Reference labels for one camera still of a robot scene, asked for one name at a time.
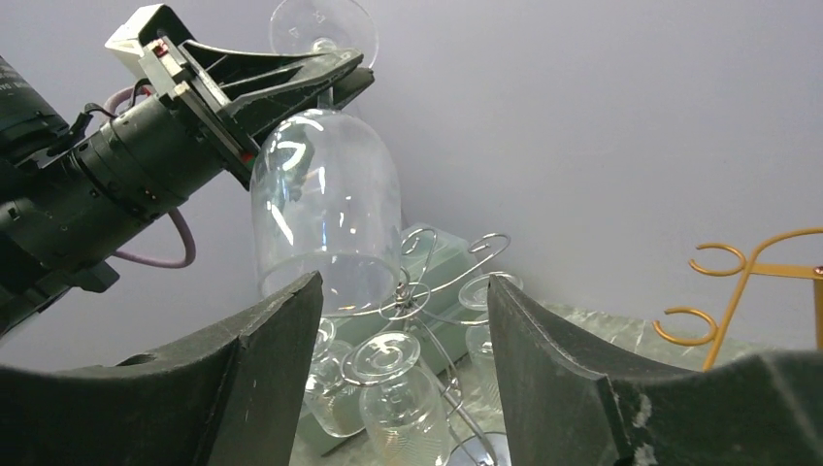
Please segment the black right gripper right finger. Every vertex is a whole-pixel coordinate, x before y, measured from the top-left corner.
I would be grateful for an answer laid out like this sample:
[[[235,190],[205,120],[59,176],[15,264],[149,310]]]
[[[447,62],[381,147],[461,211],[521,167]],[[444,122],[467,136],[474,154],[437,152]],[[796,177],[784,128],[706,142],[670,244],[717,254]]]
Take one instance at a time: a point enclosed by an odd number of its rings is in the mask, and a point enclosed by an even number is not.
[[[488,310],[515,465],[818,465],[822,355],[698,372],[611,344],[492,278]]]

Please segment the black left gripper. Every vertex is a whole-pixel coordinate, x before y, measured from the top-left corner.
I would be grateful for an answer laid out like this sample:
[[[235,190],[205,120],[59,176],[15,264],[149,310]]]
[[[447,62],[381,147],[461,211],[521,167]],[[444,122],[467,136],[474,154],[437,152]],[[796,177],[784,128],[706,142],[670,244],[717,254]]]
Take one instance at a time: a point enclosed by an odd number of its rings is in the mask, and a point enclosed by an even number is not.
[[[180,206],[222,171],[242,187],[265,138],[327,90],[341,108],[375,81],[355,49],[273,54],[155,38],[136,64],[152,94],[104,123],[77,157],[145,221]]]

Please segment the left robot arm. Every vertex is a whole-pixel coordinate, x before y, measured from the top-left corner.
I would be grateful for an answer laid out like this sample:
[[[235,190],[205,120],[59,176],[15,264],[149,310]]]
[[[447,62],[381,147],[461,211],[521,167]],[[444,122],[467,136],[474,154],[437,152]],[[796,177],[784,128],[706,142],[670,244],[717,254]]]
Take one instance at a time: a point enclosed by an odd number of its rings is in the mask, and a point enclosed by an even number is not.
[[[1,328],[68,290],[103,292],[109,257],[222,172],[248,186],[262,142],[332,90],[345,106],[373,83],[354,49],[277,55],[167,37],[138,64],[151,93],[121,114],[73,122],[1,67]]]

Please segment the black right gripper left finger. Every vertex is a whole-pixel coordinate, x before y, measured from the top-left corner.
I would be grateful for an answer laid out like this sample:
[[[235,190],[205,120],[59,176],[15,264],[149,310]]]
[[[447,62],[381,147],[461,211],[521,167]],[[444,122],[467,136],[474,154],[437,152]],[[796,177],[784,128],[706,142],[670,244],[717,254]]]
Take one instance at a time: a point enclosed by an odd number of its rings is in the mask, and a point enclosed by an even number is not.
[[[1,370],[5,465],[285,465],[322,277],[115,366]]]

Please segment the clear wine glass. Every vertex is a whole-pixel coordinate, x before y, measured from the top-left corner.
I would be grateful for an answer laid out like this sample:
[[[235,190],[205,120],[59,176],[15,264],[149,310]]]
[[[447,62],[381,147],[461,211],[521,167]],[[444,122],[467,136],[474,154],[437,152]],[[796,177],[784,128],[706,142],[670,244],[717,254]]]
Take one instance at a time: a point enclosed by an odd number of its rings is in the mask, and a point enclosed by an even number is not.
[[[376,312],[401,279],[401,192],[393,158],[346,111],[355,92],[321,91],[271,131],[249,185],[258,290],[322,277],[327,317]]]

